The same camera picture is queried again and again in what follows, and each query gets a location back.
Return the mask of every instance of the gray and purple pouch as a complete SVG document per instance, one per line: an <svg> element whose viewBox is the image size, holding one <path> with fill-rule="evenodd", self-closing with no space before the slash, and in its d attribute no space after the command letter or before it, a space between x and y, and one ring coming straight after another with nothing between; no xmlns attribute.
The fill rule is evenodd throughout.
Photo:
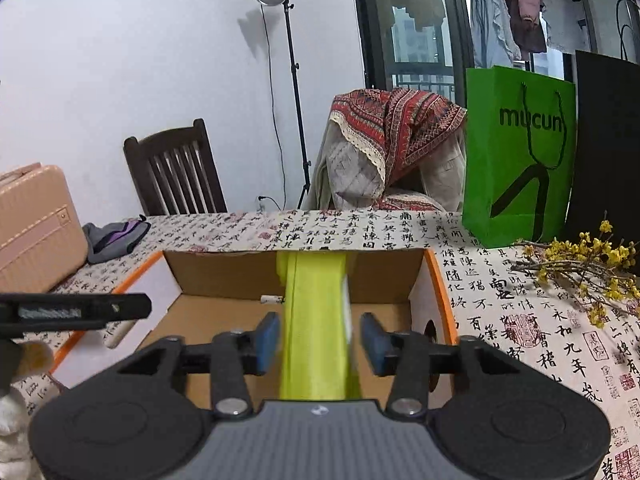
<svg viewBox="0 0 640 480"><path fill-rule="evenodd" d="M130 254L149 231L151 224L140 215L140 220L116 222L104 227L94 224L82 226L86 241L89 243L87 262L101 264L119 256Z"/></svg>

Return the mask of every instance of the cardboard box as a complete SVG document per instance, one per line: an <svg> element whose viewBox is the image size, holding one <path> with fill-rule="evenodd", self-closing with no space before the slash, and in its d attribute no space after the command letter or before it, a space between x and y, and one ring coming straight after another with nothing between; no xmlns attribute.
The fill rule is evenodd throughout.
<svg viewBox="0 0 640 480"><path fill-rule="evenodd" d="M350 251L348 284L356 366L362 395L386 404L393 377L378 378L370 370L360 345L360 316L372 312L388 332L427 328L437 342L455 344L456 325L438 264L431 251ZM279 304L261 304L263 295L281 296L284 287L276 274L276 253L156 253L116 292L145 292L152 314L139 320L113 349L98 332L76 333L56 355L53 378L66 387L169 335L187 344L210 342L228 330L252 330L268 312L282 314ZM280 356L263 377L246 376L256 406L278 398ZM209 408L209 377L192 375L187 396ZM451 396L450 381L440 378L430 407Z"/></svg>

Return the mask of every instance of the chair backrest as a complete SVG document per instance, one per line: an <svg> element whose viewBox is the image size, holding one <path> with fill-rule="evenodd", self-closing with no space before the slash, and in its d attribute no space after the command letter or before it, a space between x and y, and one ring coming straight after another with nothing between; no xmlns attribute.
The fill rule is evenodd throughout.
<svg viewBox="0 0 640 480"><path fill-rule="evenodd" d="M202 119L140 141L129 137L124 154L146 214L226 212Z"/></svg>

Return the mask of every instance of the tablecloth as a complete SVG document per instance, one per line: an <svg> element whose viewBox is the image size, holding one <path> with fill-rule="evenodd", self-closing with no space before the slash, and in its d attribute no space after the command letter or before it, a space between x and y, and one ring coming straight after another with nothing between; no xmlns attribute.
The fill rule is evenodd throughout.
<svg viewBox="0 0 640 480"><path fill-rule="evenodd" d="M435 251L460 335L474 335L595 402L612 427L598 480L640 478L640 321L612 316L591 326L570 295L510 270L516 249L482 248L456 213L291 211L164 216L132 254L85 266L57 292L110 292L157 250ZM67 333L38 338L59 348ZM47 376L19 389L33 413L57 394Z"/></svg>

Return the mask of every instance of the lamp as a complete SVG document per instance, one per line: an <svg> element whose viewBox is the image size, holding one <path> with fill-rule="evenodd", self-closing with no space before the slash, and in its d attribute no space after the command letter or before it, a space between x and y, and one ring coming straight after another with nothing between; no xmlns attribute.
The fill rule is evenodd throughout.
<svg viewBox="0 0 640 480"><path fill-rule="evenodd" d="M284 8L284 18L287 24L287 39L289 40L289 58L291 60L291 78L293 79L293 94L296 99L296 113L298 115L298 132L300 133L300 149L302 150L302 168L305 173L305 185L302 188L300 194L300 200L298 202L298 209L302 206L302 201L305 197L305 193L308 193L311 188L311 180L309 179L309 167L311 162L306 159L306 145L305 145L305 133L302 127L302 110L300 109L300 91L298 89L298 69L299 64L296 63L296 59L293 55L293 41L291 39L291 24L289 22L289 9L293 9L293 5L289 4L289 0L258 0L261 5L274 7L282 4Z"/></svg>

